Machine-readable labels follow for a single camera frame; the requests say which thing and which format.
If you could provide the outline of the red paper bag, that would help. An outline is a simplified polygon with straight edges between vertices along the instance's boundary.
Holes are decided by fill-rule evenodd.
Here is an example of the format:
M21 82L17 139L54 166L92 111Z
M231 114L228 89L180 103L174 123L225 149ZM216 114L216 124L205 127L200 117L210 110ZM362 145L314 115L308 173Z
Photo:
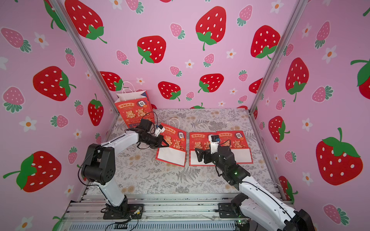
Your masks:
M171 118L167 124L161 123L164 132L162 146L157 149L156 160L185 167L187 154L187 132L180 129L180 120Z
M222 146L229 146L234 154L237 164L252 164L251 149L248 146L246 137L243 131L235 130L232 122L223 124L223 128L217 132L220 137Z
M210 149L209 136L215 135L209 131L209 127L205 123L200 123L196 126L195 132L189 133L189 165L190 166L213 166L213 163L205 164L202 160L198 161L195 149L207 150Z
M153 108L146 90L136 90L132 83L125 81L122 89L116 91L115 106L128 128L136 127L142 119L155 122Z

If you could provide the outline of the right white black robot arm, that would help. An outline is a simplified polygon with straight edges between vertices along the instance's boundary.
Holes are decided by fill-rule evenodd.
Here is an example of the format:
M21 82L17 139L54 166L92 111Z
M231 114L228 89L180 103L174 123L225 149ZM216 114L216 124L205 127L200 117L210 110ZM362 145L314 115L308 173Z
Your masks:
M240 193L232 200L236 216L256 221L268 231L313 231L310 215L286 205L261 186L251 174L236 163L228 146L208 150L196 148L199 162L213 163L224 180Z

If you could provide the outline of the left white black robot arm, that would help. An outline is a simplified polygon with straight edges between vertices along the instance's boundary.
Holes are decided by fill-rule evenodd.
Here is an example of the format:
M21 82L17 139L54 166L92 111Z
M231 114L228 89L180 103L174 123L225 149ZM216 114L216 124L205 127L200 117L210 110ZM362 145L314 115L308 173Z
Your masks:
M121 136L102 144L91 144L80 166L83 178L90 182L90 186L97 186L106 199L106 207L101 210L103 219L140 219L143 205L128 204L127 196L119 189L115 180L115 154L137 144L147 144L151 149L169 147L162 133L163 125L155 126L154 133L150 133L153 123L142 119L137 127L129 128Z

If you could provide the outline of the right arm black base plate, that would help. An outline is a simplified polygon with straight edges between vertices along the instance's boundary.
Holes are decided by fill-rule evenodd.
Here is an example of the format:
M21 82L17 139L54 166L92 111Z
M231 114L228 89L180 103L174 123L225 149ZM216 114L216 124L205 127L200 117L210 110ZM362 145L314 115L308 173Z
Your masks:
M219 214L220 218L249 218L242 214L239 206L232 203L219 203L214 211Z

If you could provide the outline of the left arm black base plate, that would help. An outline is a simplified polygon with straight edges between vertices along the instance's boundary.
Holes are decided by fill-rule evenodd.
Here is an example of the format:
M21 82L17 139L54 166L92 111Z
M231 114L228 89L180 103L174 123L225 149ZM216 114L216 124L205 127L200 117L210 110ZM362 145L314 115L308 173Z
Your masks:
M113 207L106 204L101 209L103 219L141 219L144 211L144 204L127 204L122 207Z

